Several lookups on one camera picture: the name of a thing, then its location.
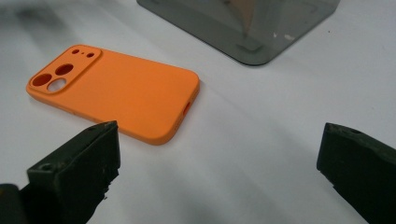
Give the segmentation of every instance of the orange phone case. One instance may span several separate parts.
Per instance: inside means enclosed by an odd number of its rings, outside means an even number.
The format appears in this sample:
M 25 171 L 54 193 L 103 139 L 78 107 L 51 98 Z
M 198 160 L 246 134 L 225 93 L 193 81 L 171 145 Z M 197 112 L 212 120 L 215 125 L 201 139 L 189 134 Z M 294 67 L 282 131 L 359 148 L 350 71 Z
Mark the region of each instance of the orange phone case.
M 85 119 L 116 120 L 122 133 L 160 145 L 176 133 L 199 78 L 183 68 L 76 45 L 34 75 L 26 90 Z

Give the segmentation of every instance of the white surface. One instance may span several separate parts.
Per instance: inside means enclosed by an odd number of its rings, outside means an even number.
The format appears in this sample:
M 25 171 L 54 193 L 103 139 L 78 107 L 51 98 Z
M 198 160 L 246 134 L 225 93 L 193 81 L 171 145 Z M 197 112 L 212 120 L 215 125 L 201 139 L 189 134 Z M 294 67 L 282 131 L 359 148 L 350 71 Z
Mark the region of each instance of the white surface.
M 395 8 L 342 0 L 298 43 L 251 68 L 133 0 L 3 2 L 0 182 L 22 188 L 30 166 L 93 125 L 24 90 L 41 67 L 83 43 L 185 67 L 202 80 L 169 143 L 120 135 L 120 176 L 89 223 L 365 223 L 316 161 L 325 122 L 396 147 Z

